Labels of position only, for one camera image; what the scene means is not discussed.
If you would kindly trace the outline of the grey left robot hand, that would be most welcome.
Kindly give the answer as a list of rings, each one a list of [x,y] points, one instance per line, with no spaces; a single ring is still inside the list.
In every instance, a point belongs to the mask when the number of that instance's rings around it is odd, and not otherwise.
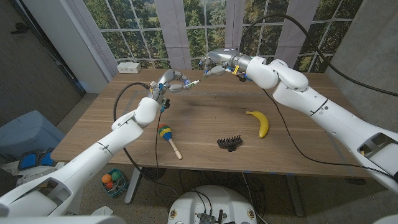
[[[169,69],[157,82],[150,84],[151,94],[148,94],[148,97],[161,104],[167,91],[176,93],[182,90],[191,90],[196,83],[196,81],[192,82],[189,80],[183,73]]]

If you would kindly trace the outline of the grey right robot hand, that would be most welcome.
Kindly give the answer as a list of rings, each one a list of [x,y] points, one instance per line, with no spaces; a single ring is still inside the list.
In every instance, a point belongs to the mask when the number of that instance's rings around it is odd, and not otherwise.
[[[239,72],[245,72],[251,60],[250,56],[235,49],[212,50],[200,60],[200,65],[203,65],[205,69],[203,78],[222,75],[228,69],[233,72],[236,67]]]

